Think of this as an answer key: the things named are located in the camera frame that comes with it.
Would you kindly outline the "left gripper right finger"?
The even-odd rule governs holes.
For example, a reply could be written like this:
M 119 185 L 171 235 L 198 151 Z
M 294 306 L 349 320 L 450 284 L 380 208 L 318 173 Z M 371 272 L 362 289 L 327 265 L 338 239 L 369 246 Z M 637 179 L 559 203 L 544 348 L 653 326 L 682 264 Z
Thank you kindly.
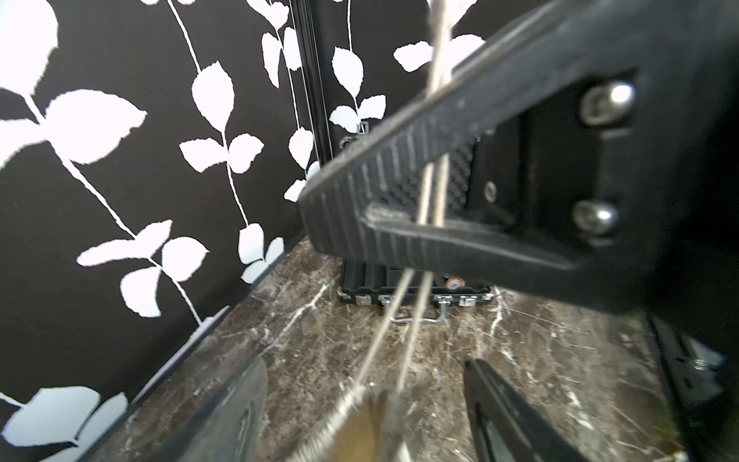
M 464 396 L 477 460 L 585 459 L 485 361 L 465 361 Z

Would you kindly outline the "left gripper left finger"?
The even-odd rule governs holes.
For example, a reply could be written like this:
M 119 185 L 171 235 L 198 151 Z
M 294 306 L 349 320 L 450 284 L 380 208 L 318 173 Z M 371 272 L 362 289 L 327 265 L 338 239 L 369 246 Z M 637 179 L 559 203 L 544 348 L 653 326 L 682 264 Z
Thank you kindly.
M 267 366 L 263 359 L 257 358 L 231 377 L 150 459 L 253 461 L 268 385 Z

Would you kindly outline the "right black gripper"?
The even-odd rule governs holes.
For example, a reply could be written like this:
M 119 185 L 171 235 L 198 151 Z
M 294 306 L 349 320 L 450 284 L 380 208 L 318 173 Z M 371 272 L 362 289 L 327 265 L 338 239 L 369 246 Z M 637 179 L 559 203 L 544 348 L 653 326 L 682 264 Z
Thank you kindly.
M 729 42 L 659 49 L 545 38 L 477 58 L 480 165 L 506 204 L 464 240 L 470 277 L 600 311 L 648 310 L 723 357 L 714 421 L 690 441 L 738 456 L 738 65 Z

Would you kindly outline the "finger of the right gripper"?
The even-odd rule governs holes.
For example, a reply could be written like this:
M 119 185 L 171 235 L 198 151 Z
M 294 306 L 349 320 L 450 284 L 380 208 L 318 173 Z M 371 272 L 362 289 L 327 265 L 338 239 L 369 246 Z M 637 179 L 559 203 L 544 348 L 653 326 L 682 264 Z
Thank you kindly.
M 692 148 L 725 113 L 738 45 L 734 1 L 552 1 L 494 35 L 448 86 L 386 119 L 318 173 L 298 206 L 315 249 L 366 260 L 379 242 L 361 217 L 426 164 L 592 77 L 633 72 L 636 106 L 605 126 L 595 190 L 621 216 L 595 246 L 617 244 L 652 265 L 688 242 Z M 547 224 L 519 235 L 575 249 L 563 191 L 543 187 Z
M 366 255 L 388 266 L 402 264 L 411 240 L 397 242 L 398 229 L 379 224 L 369 207 L 360 219 L 365 243 L 379 240 Z M 413 252 L 424 271 L 449 271 L 489 285 L 552 298 L 605 312 L 642 304 L 652 278 L 652 259 L 630 254 L 617 244 L 566 248 L 547 239 L 525 240 L 501 232 L 448 229 L 429 225 L 418 231 Z

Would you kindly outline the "beige bag drawstring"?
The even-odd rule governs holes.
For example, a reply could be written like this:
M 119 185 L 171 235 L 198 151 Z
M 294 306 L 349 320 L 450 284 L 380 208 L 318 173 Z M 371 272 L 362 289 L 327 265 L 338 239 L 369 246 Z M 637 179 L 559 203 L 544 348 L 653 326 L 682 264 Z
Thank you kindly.
M 452 7 L 448 1 L 434 1 L 431 7 L 432 53 L 431 65 L 425 91 L 425 99 L 429 99 L 451 80 L 451 69 L 448 66 L 446 52 L 451 41 L 453 23 Z M 448 179 L 448 155 L 443 155 L 437 163 L 428 163 L 421 173 L 421 194 L 418 203 L 415 224 L 424 227 L 429 223 L 441 227 L 444 224 L 446 210 L 446 188 L 444 184 Z M 373 337 L 373 342 L 368 353 L 353 379 L 351 392 L 356 394 L 365 385 L 369 367 L 375 359 L 377 352 L 386 336 L 393 321 L 393 317 L 400 307 L 400 302 L 410 287 L 415 271 L 405 269 L 402 273 L 400 284 L 396 288 L 396 294 L 392 299 L 391 307 L 385 311 L 380 327 Z M 421 317 L 425 313 L 428 297 L 433 282 L 433 273 L 426 271 L 421 277 L 421 286 L 416 296 L 413 316 L 411 317 L 409 339 L 406 341 L 405 352 L 400 367 L 400 376 L 396 382 L 396 390 L 404 389 L 408 369 L 412 360 L 415 344 L 421 328 Z

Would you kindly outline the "cream cloth bag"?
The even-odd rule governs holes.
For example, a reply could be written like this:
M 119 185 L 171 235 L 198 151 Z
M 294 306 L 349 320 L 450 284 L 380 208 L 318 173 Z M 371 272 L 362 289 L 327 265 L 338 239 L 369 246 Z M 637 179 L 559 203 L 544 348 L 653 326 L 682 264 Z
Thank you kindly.
M 360 387 L 288 456 L 290 461 L 410 461 L 405 442 L 406 398 L 388 387 Z

